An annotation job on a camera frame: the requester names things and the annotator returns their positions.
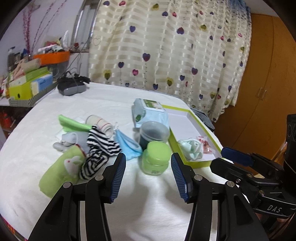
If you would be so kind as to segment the green rabbit towel roll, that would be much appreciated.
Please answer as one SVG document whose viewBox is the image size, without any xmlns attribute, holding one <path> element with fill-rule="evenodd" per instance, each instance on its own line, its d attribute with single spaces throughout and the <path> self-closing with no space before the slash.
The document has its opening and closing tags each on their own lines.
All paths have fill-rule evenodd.
<svg viewBox="0 0 296 241">
<path fill-rule="evenodd" d="M 44 173 L 39 181 L 39 188 L 47 197 L 53 198 L 65 182 L 76 184 L 79 172 L 85 163 L 86 154 L 79 145 L 71 146 Z"/>
</svg>

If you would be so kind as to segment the black white striped sock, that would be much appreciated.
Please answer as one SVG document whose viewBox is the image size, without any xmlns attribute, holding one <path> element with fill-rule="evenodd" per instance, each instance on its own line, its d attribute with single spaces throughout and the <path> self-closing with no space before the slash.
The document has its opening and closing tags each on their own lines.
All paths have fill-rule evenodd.
<svg viewBox="0 0 296 241">
<path fill-rule="evenodd" d="M 90 147 L 86 160 L 81 167 L 79 177 L 89 180 L 107 164 L 110 157 L 117 156 L 121 152 L 119 143 L 108 138 L 95 125 L 88 132 L 87 144 Z"/>
</svg>

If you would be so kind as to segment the blue face mask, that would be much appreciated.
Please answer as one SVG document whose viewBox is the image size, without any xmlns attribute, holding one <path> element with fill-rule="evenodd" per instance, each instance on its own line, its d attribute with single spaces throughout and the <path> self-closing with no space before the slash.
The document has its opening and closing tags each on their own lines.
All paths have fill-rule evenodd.
<svg viewBox="0 0 296 241">
<path fill-rule="evenodd" d="M 115 130 L 114 140 L 119 143 L 121 152 L 125 154 L 127 161 L 138 158 L 143 153 L 139 143 L 125 135 L 119 129 Z"/>
</svg>

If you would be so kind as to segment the cream bandage sock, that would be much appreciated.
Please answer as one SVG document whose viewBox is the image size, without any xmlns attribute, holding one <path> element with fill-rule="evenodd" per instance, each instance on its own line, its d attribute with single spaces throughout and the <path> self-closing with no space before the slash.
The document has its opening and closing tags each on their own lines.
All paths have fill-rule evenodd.
<svg viewBox="0 0 296 241">
<path fill-rule="evenodd" d="M 111 138 L 114 133 L 114 127 L 111 123 L 106 121 L 105 119 L 101 118 L 97 115 L 90 115 L 86 118 L 85 123 L 90 126 L 97 126 L 99 130 L 104 133 L 108 138 Z"/>
</svg>

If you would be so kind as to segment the bright green sock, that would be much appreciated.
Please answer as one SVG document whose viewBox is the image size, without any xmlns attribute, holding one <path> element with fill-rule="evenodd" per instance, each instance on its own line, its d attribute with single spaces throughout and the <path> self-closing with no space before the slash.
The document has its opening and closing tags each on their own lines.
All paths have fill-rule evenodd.
<svg viewBox="0 0 296 241">
<path fill-rule="evenodd" d="M 92 128 L 90 125 L 80 123 L 76 120 L 63 116 L 62 114 L 58 115 L 58 121 L 64 132 L 89 132 Z"/>
</svg>

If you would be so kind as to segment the red candy wrappers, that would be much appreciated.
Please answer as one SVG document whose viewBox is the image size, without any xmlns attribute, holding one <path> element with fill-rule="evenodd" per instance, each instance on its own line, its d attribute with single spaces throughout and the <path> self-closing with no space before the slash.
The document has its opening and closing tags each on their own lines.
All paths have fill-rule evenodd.
<svg viewBox="0 0 296 241">
<path fill-rule="evenodd" d="M 204 154 L 214 154 L 215 150 L 210 146 L 207 137 L 198 136 L 199 142 L 202 143 Z"/>
</svg>

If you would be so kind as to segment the pale mint sock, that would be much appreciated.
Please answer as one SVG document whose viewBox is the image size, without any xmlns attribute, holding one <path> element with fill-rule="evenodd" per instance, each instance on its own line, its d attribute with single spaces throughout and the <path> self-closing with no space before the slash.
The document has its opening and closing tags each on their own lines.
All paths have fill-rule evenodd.
<svg viewBox="0 0 296 241">
<path fill-rule="evenodd" d="M 194 138 L 179 140 L 178 145 L 188 161 L 196 161 L 203 158 L 203 144 Z"/>
</svg>

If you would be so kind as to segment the green lidded jar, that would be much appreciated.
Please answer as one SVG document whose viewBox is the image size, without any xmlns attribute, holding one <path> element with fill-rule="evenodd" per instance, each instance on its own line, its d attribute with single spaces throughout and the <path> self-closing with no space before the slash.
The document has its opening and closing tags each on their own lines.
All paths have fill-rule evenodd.
<svg viewBox="0 0 296 241">
<path fill-rule="evenodd" d="M 142 154 L 142 171 L 148 175 L 158 176 L 163 174 L 169 166 L 171 148 L 168 144 L 152 141 Z"/>
</svg>

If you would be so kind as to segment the lime green box tray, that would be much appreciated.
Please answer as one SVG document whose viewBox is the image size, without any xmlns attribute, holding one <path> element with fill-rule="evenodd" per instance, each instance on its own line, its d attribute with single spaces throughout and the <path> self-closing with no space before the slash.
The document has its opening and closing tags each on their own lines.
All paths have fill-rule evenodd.
<svg viewBox="0 0 296 241">
<path fill-rule="evenodd" d="M 221 157 L 222 145 L 218 138 L 211 132 L 202 121 L 190 110 L 177 108 L 174 106 L 163 105 L 168 114 L 170 124 L 169 144 L 174 153 L 178 153 L 184 164 L 193 169 L 210 166 L 213 159 Z M 212 152 L 203 154 L 203 157 L 197 161 L 190 161 L 182 152 L 178 141 L 189 138 L 204 137 Z"/>
</svg>

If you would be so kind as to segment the grey sock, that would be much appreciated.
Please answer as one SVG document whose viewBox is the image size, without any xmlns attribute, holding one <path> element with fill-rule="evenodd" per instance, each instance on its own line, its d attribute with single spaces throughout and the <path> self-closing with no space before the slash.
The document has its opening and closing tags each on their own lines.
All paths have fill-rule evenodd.
<svg viewBox="0 0 296 241">
<path fill-rule="evenodd" d="M 55 142 L 53 148 L 64 153 L 73 145 L 78 145 L 85 154 L 88 154 L 90 147 L 87 144 L 87 139 L 87 132 L 68 132 L 62 134 L 60 142 Z"/>
</svg>

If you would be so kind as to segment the dark clear-lid jar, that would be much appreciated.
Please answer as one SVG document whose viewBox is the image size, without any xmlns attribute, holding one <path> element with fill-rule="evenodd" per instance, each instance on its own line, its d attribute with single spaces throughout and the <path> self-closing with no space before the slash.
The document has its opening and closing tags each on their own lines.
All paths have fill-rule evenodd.
<svg viewBox="0 0 296 241">
<path fill-rule="evenodd" d="M 143 123 L 139 130 L 139 145 L 144 151 L 149 142 L 159 141 L 166 143 L 170 136 L 169 129 L 162 123 L 156 121 L 147 121 Z"/>
</svg>

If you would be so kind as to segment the blue wet wipes pack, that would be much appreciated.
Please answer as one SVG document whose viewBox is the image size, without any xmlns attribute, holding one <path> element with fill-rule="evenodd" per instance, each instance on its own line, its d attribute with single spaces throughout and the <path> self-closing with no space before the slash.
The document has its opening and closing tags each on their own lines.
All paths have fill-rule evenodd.
<svg viewBox="0 0 296 241">
<path fill-rule="evenodd" d="M 169 128 L 169 117 L 162 105 L 149 99 L 137 98 L 132 105 L 134 126 L 140 128 L 147 121 L 155 121 Z"/>
</svg>

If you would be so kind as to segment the lime green cardboard box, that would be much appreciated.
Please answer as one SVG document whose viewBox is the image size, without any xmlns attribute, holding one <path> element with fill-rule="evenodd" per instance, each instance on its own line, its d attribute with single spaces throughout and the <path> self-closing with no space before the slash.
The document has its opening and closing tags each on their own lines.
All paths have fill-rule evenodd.
<svg viewBox="0 0 296 241">
<path fill-rule="evenodd" d="M 10 98 L 15 99 L 15 100 L 31 99 L 33 97 L 32 91 L 31 91 L 31 82 L 33 80 L 36 80 L 39 77 L 36 77 L 32 80 L 27 81 L 27 80 L 25 80 L 25 76 L 23 76 L 17 80 L 10 82 L 10 84 L 9 84 Z"/>
</svg>

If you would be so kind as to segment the beige rolled towel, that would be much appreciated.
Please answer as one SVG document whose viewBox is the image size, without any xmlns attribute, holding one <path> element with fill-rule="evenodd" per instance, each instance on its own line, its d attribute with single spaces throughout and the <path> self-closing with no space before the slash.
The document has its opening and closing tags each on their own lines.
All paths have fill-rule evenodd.
<svg viewBox="0 0 296 241">
<path fill-rule="evenodd" d="M 27 62 L 25 62 L 24 59 L 22 59 L 18 63 L 16 69 L 14 70 L 13 77 L 14 77 L 14 79 L 17 79 L 17 78 L 24 76 L 25 74 L 33 71 L 33 70 L 39 69 L 40 66 L 41 66 L 40 58 L 36 58 L 36 59 L 33 59 L 31 61 L 27 61 Z"/>
</svg>

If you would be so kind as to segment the purple decorative branches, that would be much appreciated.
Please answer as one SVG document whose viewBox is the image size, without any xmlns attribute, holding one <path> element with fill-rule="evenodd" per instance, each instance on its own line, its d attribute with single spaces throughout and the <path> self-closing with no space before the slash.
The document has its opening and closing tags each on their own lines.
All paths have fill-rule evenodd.
<svg viewBox="0 0 296 241">
<path fill-rule="evenodd" d="M 34 11 L 40 8 L 40 4 L 37 4 L 37 1 L 30 1 L 28 5 L 22 10 L 23 14 L 23 38 L 25 41 L 25 49 L 27 50 L 27 53 L 29 56 L 32 56 L 34 52 L 34 48 L 36 47 L 36 44 L 39 42 L 40 38 L 42 37 L 43 33 L 46 29 L 48 29 L 49 25 L 55 20 L 56 16 L 60 12 L 60 10 L 63 8 L 67 0 L 62 1 L 61 4 L 58 6 L 58 8 L 55 10 L 55 12 L 49 17 L 49 14 L 51 13 L 52 8 L 55 6 L 55 3 L 57 1 L 53 1 L 49 4 L 47 10 L 45 11 L 44 15 L 42 16 L 41 20 L 39 21 L 39 25 L 37 27 L 37 30 L 35 32 L 35 36 L 33 39 L 33 43 L 31 44 L 31 19 L 32 14 Z"/>
</svg>

